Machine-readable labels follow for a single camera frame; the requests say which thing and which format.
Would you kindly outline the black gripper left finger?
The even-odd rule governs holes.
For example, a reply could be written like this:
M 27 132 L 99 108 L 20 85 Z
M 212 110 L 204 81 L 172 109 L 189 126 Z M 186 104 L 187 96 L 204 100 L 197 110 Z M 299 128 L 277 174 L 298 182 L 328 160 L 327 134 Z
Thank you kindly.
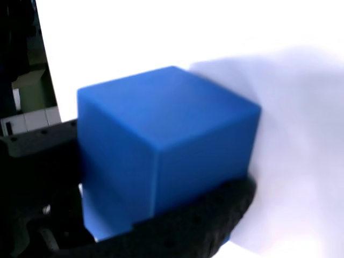
M 77 120 L 1 137 L 1 182 L 63 188 L 81 182 Z

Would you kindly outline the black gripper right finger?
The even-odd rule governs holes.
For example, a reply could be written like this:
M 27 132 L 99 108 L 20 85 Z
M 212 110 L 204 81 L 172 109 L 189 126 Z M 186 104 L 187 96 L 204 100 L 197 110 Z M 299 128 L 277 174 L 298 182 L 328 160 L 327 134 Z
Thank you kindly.
M 230 180 L 190 205 L 136 224 L 126 234 L 55 251 L 52 257 L 211 257 L 242 219 L 255 192 L 251 177 Z

